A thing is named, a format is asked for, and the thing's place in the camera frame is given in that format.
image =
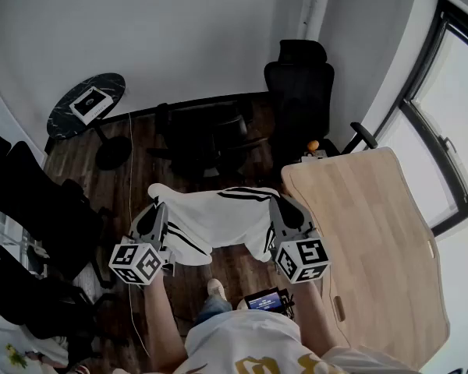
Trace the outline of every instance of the window frame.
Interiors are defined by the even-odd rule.
[[[374,133],[375,138],[381,135],[388,120],[398,108],[407,117],[430,151],[447,182],[457,207],[457,212],[431,229],[435,237],[468,218],[468,192],[458,168],[448,154],[448,146],[441,137],[434,133],[420,111],[411,103],[411,100],[416,96],[426,79],[445,32],[448,30],[451,30],[455,36],[468,45],[468,15],[447,0],[438,0],[434,18],[414,67],[388,114]]]

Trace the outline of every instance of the black office chair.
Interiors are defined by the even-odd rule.
[[[39,280],[0,245],[0,316],[26,326],[38,339],[66,337],[69,367],[98,356],[91,347],[95,337],[128,344],[108,335],[95,320],[102,302],[117,300],[113,294],[103,294],[92,304],[79,287],[50,277]]]
[[[324,48],[316,41],[281,41],[277,62],[265,66],[264,75],[271,92],[275,131],[270,138],[275,170],[298,162],[312,140],[320,143],[329,157],[340,153],[325,136],[329,133],[329,103],[335,71],[326,61]],[[374,137],[359,123],[351,126],[357,134],[342,153],[349,153],[359,141],[370,148]]]
[[[54,183],[25,142],[10,147],[0,137],[0,211],[41,242],[49,259],[38,259],[56,267],[66,280],[91,262],[101,286],[111,288],[114,276],[104,281],[95,259],[103,227],[101,215],[108,211],[94,212],[74,181]]]
[[[164,136],[168,148],[148,148],[147,152],[172,160],[172,170],[188,178],[236,172],[244,164],[247,151],[266,140],[247,139],[246,122],[251,115],[250,109],[239,103],[175,110],[162,104],[156,113],[156,130]]]

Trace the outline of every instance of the orange object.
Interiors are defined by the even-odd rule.
[[[307,149],[310,152],[314,152],[317,148],[319,148],[319,142],[317,140],[312,140],[310,143],[307,144]]]

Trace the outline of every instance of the jeans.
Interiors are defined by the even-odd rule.
[[[218,295],[210,295],[205,301],[203,308],[200,311],[200,314],[197,315],[196,322],[194,326],[201,324],[202,322],[210,319],[213,316],[219,315],[220,313],[230,312],[232,310],[232,305],[228,303],[225,299]]]

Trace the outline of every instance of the small screen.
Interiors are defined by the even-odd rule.
[[[91,110],[105,98],[106,96],[104,94],[101,94],[96,90],[92,90],[88,96],[82,99],[82,101],[80,101],[78,104],[75,104],[75,109],[84,116],[89,110]]]
[[[253,301],[248,302],[250,304],[250,309],[258,310],[272,310],[280,307],[281,299],[277,292],[272,292],[269,295],[262,296],[260,298],[254,299]]]

